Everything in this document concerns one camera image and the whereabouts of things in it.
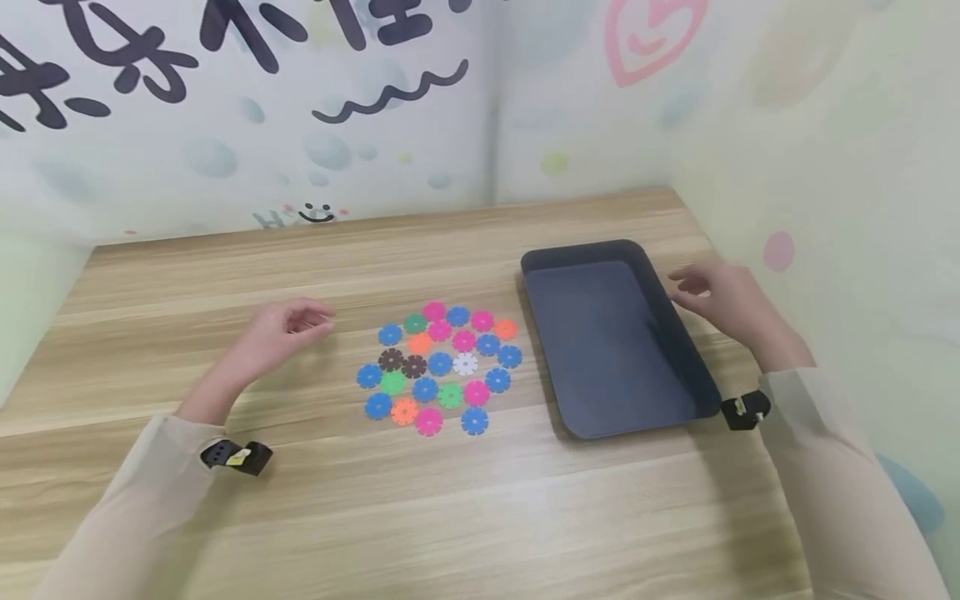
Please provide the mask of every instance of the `plastic gear piece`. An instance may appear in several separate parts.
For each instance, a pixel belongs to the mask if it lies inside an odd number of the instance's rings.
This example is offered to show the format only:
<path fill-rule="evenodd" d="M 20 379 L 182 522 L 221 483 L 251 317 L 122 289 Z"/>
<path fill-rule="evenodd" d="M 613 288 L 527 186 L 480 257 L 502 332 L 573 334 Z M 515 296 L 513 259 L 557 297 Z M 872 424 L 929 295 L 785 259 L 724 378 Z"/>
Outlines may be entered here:
<path fill-rule="evenodd" d="M 483 406 L 490 399 L 490 388 L 483 381 L 470 381 L 464 386 L 464 401 L 470 406 Z"/>
<path fill-rule="evenodd" d="M 456 383 L 445 383 L 440 386 L 440 392 L 437 394 L 437 401 L 443 408 L 460 408 L 464 403 L 464 389 Z"/>
<path fill-rule="evenodd" d="M 411 353 L 423 356 L 433 347 L 433 340 L 426 333 L 418 333 L 407 341 L 407 346 Z"/>
<path fill-rule="evenodd" d="M 426 331 L 426 319 L 419 313 L 414 313 L 403 321 L 403 328 L 413 335 Z"/>
<path fill-rule="evenodd" d="M 357 372 L 357 385 L 364 390 L 372 390 L 376 387 L 376 384 L 380 383 L 382 376 L 383 371 L 376 365 L 364 365 Z"/>
<path fill-rule="evenodd" d="M 403 366 L 403 352 L 398 348 L 387 348 L 380 353 L 376 362 L 382 371 L 394 372 Z"/>
<path fill-rule="evenodd" d="M 503 346 L 496 354 L 496 360 L 504 369 L 516 369 L 523 362 L 523 352 L 516 346 Z"/>
<path fill-rule="evenodd" d="M 500 351 L 500 339 L 492 333 L 477 338 L 477 351 L 481 356 L 494 356 Z"/>
<path fill-rule="evenodd" d="M 453 358 L 446 352 L 436 352 L 430 356 L 426 364 L 430 374 L 434 377 L 443 377 L 453 368 Z"/>
<path fill-rule="evenodd" d="M 446 322 L 454 327 L 462 327 L 470 321 L 470 311 L 465 306 L 454 306 L 446 311 Z"/>
<path fill-rule="evenodd" d="M 428 302 L 423 307 L 423 316 L 426 317 L 427 321 L 439 321 L 446 316 L 446 306 L 443 302 Z"/>
<path fill-rule="evenodd" d="M 486 310 L 478 310 L 470 318 L 470 324 L 477 331 L 490 331 L 493 329 L 493 315 Z"/>
<path fill-rule="evenodd" d="M 411 354 L 403 361 L 400 370 L 407 379 L 420 379 L 426 373 L 426 359 L 419 354 Z"/>
<path fill-rule="evenodd" d="M 457 331 L 453 334 L 453 349 L 458 352 L 469 352 L 477 345 L 477 336 L 467 330 Z"/>
<path fill-rule="evenodd" d="M 437 397 L 440 391 L 440 385 L 435 379 L 424 377 L 414 382 L 414 400 L 420 403 L 426 403 Z"/>
<path fill-rule="evenodd" d="M 497 321 L 493 326 L 493 334 L 502 342 L 509 342 L 516 337 L 516 323 L 510 319 Z"/>
<path fill-rule="evenodd" d="M 399 371 L 385 373 L 380 380 L 380 391 L 388 396 L 396 396 L 405 387 L 407 387 L 407 378 Z"/>
<path fill-rule="evenodd" d="M 494 394 L 503 394 L 510 389 L 510 374 L 503 369 L 490 369 L 484 382 Z"/>
<path fill-rule="evenodd" d="M 364 412 L 367 413 L 367 417 L 370 419 L 384 420 L 390 416 L 390 409 L 393 407 L 394 402 L 389 396 L 377 393 L 367 398 L 367 403 L 364 405 Z"/>
<path fill-rule="evenodd" d="M 479 362 L 473 352 L 461 352 L 453 359 L 453 372 L 462 377 L 470 377 L 477 371 Z"/>
<path fill-rule="evenodd" d="M 460 424 L 464 431 L 471 436 L 482 436 L 490 426 L 490 416 L 482 408 L 471 407 L 460 417 Z"/>
<path fill-rule="evenodd" d="M 426 332 L 434 342 L 445 342 L 450 338 L 453 329 L 449 323 L 440 319 L 439 321 L 431 323 L 430 326 L 426 328 Z"/>
<path fill-rule="evenodd" d="M 424 438 L 432 438 L 444 427 L 444 414 L 436 408 L 424 408 L 415 421 L 417 433 Z"/>
<path fill-rule="evenodd" d="M 400 329 L 398 324 L 385 324 L 380 328 L 377 339 L 384 346 L 396 346 L 403 339 L 403 329 Z"/>
<path fill-rule="evenodd" d="M 394 402 L 394 408 L 390 409 L 390 416 L 394 423 L 400 427 L 406 427 L 417 420 L 417 413 L 420 408 L 411 398 L 401 398 Z"/>

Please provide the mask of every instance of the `left hand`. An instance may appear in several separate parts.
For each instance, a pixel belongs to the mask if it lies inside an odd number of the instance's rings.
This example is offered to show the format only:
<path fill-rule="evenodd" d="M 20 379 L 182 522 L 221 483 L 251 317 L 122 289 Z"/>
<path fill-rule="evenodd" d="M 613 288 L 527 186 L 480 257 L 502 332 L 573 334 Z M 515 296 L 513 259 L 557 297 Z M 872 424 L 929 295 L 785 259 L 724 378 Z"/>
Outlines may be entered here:
<path fill-rule="evenodd" d="M 330 335 L 336 314 L 332 307 L 312 298 L 266 304 L 215 369 L 220 376 L 246 387 Z"/>

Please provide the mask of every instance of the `pink heart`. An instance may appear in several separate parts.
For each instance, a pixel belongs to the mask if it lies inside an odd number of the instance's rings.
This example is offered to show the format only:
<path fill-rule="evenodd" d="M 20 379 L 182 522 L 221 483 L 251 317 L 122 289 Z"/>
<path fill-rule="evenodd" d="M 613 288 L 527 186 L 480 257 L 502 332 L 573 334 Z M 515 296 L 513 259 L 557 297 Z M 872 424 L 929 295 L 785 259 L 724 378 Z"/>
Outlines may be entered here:
<path fill-rule="evenodd" d="M 677 41 L 672 48 L 666 51 L 656 60 L 646 63 L 637 70 L 628 71 L 623 63 L 623 56 L 620 53 L 620 40 L 617 36 L 619 29 L 620 16 L 624 7 L 631 0 L 613 0 L 610 4 L 610 10 L 607 12 L 606 43 L 607 43 L 607 64 L 610 66 L 610 72 L 613 74 L 613 80 L 620 87 L 637 84 L 646 78 L 661 71 L 674 60 L 678 59 L 684 53 L 690 41 L 697 35 L 697 30 L 704 22 L 704 16 L 707 14 L 708 0 L 645 0 L 650 5 L 647 14 L 647 29 L 656 32 L 657 28 L 669 18 L 674 12 L 689 10 L 690 25 L 687 27 L 684 36 Z M 630 51 L 641 57 L 650 57 L 664 49 L 667 43 L 665 37 L 657 37 L 653 41 L 644 42 L 640 40 L 637 34 L 630 34 L 627 38 L 627 46 Z"/>

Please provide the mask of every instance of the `blue snowflake block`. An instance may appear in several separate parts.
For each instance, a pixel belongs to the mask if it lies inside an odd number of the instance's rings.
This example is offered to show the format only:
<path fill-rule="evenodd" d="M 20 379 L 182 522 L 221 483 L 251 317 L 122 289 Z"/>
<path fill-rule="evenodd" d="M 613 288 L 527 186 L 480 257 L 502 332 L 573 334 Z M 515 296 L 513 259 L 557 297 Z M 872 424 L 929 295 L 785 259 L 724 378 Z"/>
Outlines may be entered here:
<path fill-rule="evenodd" d="M 523 362 L 523 352 L 516 346 L 504 346 L 496 354 L 496 360 L 505 369 L 516 369 Z"/>
<path fill-rule="evenodd" d="M 383 328 L 380 329 L 377 339 L 379 339 L 380 344 L 384 346 L 396 346 L 400 343 L 400 340 L 403 339 L 403 329 L 401 329 L 398 324 L 385 324 Z"/>
<path fill-rule="evenodd" d="M 482 408 L 467 408 L 460 417 L 460 424 L 469 435 L 482 436 L 490 426 L 490 417 Z"/>
<path fill-rule="evenodd" d="M 446 311 L 446 322 L 454 327 L 462 327 L 470 320 L 470 311 L 465 306 L 454 306 Z"/>
<path fill-rule="evenodd" d="M 389 396 L 383 393 L 374 394 L 367 398 L 367 404 L 364 405 L 364 411 L 367 417 L 373 420 L 383 420 L 390 416 L 390 410 L 394 408 L 394 402 Z"/>
<path fill-rule="evenodd" d="M 481 335 L 477 338 L 477 351 L 482 356 L 494 356 L 500 350 L 500 338 L 492 333 Z"/>
<path fill-rule="evenodd" d="M 357 385 L 364 390 L 371 390 L 380 384 L 383 371 L 376 365 L 364 365 L 357 372 Z"/>
<path fill-rule="evenodd" d="M 427 360 L 426 366 L 434 377 L 443 377 L 453 369 L 453 357 L 446 352 L 436 352 Z"/>
<path fill-rule="evenodd" d="M 510 389 L 510 374 L 503 369 L 490 369 L 484 382 L 494 394 L 503 394 Z"/>
<path fill-rule="evenodd" d="M 414 382 L 414 400 L 417 402 L 429 402 L 437 397 L 440 386 L 430 377 L 424 377 Z"/>

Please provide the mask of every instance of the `plastic tray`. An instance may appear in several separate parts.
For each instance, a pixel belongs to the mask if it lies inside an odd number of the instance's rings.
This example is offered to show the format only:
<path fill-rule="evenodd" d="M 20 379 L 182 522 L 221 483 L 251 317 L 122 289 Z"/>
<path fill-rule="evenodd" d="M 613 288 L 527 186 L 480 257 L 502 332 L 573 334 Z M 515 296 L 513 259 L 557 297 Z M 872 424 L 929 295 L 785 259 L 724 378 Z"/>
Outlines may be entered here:
<path fill-rule="evenodd" d="M 716 384 L 637 243 L 535 250 L 520 266 L 561 419 L 574 436 L 720 411 Z"/>

